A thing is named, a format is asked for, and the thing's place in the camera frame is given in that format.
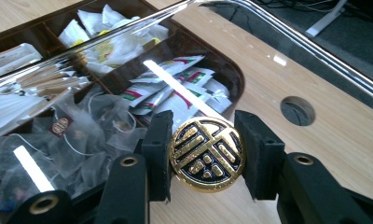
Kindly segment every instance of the wooden surface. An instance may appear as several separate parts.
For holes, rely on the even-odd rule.
[[[0,32],[76,1],[0,1]],[[150,0],[157,8],[173,0]],[[245,76],[236,108],[261,117],[286,143],[287,152],[317,157],[344,187],[373,199],[373,110],[354,100],[257,38],[203,7],[173,17],[231,58]],[[282,57],[286,66],[273,61]],[[286,120],[281,101],[299,96],[315,121],[298,127]],[[229,189],[204,194],[172,182],[172,201],[151,204],[152,223],[280,223],[276,202],[253,202],[240,178]]]

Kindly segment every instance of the screw hole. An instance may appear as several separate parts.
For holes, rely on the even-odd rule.
[[[295,156],[294,159],[295,159],[296,162],[298,162],[302,165],[312,165],[313,164],[313,160],[310,159],[309,157]]]
[[[39,199],[37,199],[31,206],[30,206],[30,213],[33,215],[40,215],[46,213],[50,209],[58,204],[59,198],[55,195],[46,195]]]
[[[122,166],[133,166],[137,162],[138,162],[137,158],[127,157],[127,158],[123,159],[122,161],[120,161],[120,165],[122,165]]]
[[[276,143],[274,140],[268,139],[265,141],[267,144],[274,144]]]

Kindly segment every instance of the grommet hole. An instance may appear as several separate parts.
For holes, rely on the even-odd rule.
[[[58,204],[59,198],[55,195],[46,195],[38,198],[31,206],[30,213],[33,215],[40,215],[46,213]]]
[[[122,166],[133,166],[137,162],[138,162],[137,158],[127,157],[127,158],[123,159],[122,161],[120,161],[120,165],[122,165]]]
[[[284,117],[297,126],[309,126],[315,120],[312,105],[298,96],[288,96],[280,104]]]
[[[310,159],[309,157],[306,156],[295,156],[294,157],[295,161],[302,164],[302,165],[312,165],[314,161]]]

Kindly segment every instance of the red label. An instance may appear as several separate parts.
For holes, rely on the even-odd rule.
[[[179,96],[181,99],[183,99],[183,101],[186,103],[187,109],[189,109],[192,106],[192,104],[187,100],[187,98],[183,96],[180,92],[176,91],[175,94]]]
[[[55,134],[57,137],[61,138],[64,133],[67,131],[68,127],[70,127],[73,120],[68,117],[64,116],[58,120],[56,120],[52,126],[49,127],[49,131]]]

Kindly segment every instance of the gold coin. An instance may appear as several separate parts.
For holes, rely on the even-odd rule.
[[[228,188],[245,164],[245,149],[238,132],[221,119],[187,120],[173,134],[169,150],[179,178],[202,192]]]

